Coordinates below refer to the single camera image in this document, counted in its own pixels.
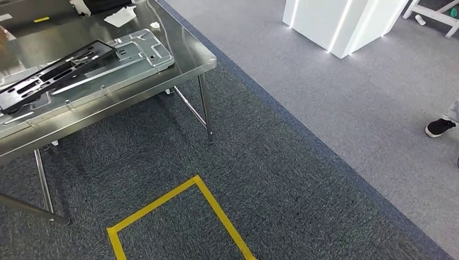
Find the floor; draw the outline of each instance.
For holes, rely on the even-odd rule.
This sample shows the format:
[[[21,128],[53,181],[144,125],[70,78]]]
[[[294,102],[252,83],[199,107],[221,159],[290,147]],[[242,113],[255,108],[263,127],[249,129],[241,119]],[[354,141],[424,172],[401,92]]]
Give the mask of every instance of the floor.
[[[0,206],[0,259],[114,259],[106,228],[196,174],[260,260],[452,259],[218,59],[207,73],[213,145],[179,97],[162,93],[42,149],[54,208],[71,225]],[[197,80],[178,87],[199,105]],[[43,207],[32,154],[0,172],[2,192]],[[127,259],[244,259],[196,186],[118,233]]]
[[[339,60],[282,24],[285,0],[167,2],[459,259],[459,134],[423,132],[459,94],[458,40],[400,19]]]

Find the yellow tape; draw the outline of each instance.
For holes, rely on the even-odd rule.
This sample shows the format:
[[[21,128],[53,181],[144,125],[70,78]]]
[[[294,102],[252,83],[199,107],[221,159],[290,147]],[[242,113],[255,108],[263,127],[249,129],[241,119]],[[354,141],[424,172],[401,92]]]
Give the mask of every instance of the yellow tape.
[[[138,220],[139,218],[145,216],[146,214],[148,214],[150,211],[154,210],[155,208],[161,206],[163,203],[165,203],[166,201],[174,198],[175,196],[177,196],[180,192],[186,190],[187,188],[189,188],[191,185],[194,184],[194,181],[193,179],[190,179],[188,181],[186,181],[185,183],[179,185],[177,188],[169,191],[168,193],[166,193],[165,195],[163,195],[161,198],[155,200],[154,202],[152,202],[151,204],[147,205],[146,207],[144,207],[143,209],[139,210],[138,212],[130,215],[129,217],[127,217],[125,220],[119,222],[118,224],[116,224],[113,228],[118,232],[122,229],[124,229],[125,227],[127,227],[128,225],[132,224],[134,221]]]
[[[150,213],[153,211],[155,208],[161,206],[168,200],[174,198],[177,196],[180,192],[188,189],[189,187],[193,186],[196,184],[201,191],[201,193],[204,195],[206,198],[207,202],[209,202],[210,206],[214,210],[215,214],[217,214],[217,217],[220,219],[222,222],[223,226],[226,228],[228,231],[229,235],[233,238],[234,242],[238,246],[239,250],[242,252],[242,255],[244,255],[244,258],[246,260],[256,260],[255,257],[252,255],[250,252],[250,249],[246,245],[246,243],[243,241],[241,235],[237,232],[236,228],[233,226],[231,221],[228,219],[228,217],[225,215],[224,211],[221,209],[220,205],[218,204],[217,200],[214,198],[214,196],[211,194],[210,190],[207,188],[207,186],[204,184],[202,179],[196,175],[195,177],[191,178],[190,180],[184,182],[183,184],[179,185],[175,189],[169,191],[165,195],[163,195],[161,198],[155,200],[154,202],[148,204],[141,210],[137,211],[136,213],[130,215],[127,217],[125,220],[119,222],[118,224],[114,225],[113,227],[107,228],[107,233],[108,237],[110,238],[110,241],[113,246],[113,251],[115,252],[115,256],[117,260],[126,260],[126,255],[123,252],[123,247],[121,245],[121,241],[118,237],[117,232],[120,230],[124,229],[128,225],[132,224],[136,220],[140,219],[141,217],[145,216],[146,214]]]
[[[39,23],[39,22],[43,22],[43,21],[46,21],[46,20],[49,20],[49,17],[43,17],[43,18],[40,18],[40,19],[37,19],[37,20],[34,20],[34,23]]]
[[[239,250],[241,250],[242,254],[244,255],[244,258],[249,259],[249,260],[254,260],[255,257],[253,257],[252,253],[250,252],[250,249],[247,247],[241,235],[239,235],[236,228],[233,226],[231,221],[228,219],[224,211],[221,209],[220,205],[218,204],[217,200],[212,195],[211,191],[207,188],[207,186],[204,184],[204,182],[201,180],[201,178],[198,175],[193,177],[193,179],[196,182],[196,185],[201,190],[204,197],[207,199],[207,201],[211,205],[215,214],[217,214],[217,217],[223,223],[223,226],[225,226],[229,235],[233,238],[234,242],[239,247]]]
[[[121,246],[120,238],[116,233],[116,230],[113,227],[107,228],[108,237],[113,246],[113,251],[115,252],[116,259],[126,260],[126,255],[123,252],[123,247]]]

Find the person's foot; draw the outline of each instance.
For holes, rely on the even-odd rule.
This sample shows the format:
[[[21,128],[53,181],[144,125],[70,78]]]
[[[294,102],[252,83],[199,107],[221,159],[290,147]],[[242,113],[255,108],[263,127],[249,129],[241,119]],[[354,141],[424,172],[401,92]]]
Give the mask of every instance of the person's foot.
[[[425,133],[428,136],[435,138],[453,127],[456,127],[455,123],[444,119],[438,119],[425,127]]]

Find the white display stand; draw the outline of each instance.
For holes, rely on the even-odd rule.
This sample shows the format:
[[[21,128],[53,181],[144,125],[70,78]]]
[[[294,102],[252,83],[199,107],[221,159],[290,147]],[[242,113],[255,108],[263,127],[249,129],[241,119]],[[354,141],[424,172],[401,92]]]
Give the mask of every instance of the white display stand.
[[[342,59],[388,33],[408,0],[287,0],[283,22]]]

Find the metal plate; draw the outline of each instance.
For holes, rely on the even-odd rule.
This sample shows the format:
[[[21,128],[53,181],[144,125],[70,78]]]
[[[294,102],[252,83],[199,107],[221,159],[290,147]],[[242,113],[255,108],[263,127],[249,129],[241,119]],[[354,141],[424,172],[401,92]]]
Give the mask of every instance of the metal plate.
[[[0,90],[0,110],[12,114],[51,90],[64,86],[69,79],[100,68],[115,53],[101,41],[94,41],[40,71]]]
[[[23,106],[13,115],[0,114],[0,138],[109,95],[110,92],[157,74],[174,63],[170,52],[148,29],[117,38],[108,44],[116,48],[119,60],[78,76],[74,83],[42,95],[39,100]],[[5,77],[1,80],[0,88],[42,67],[45,66]]]

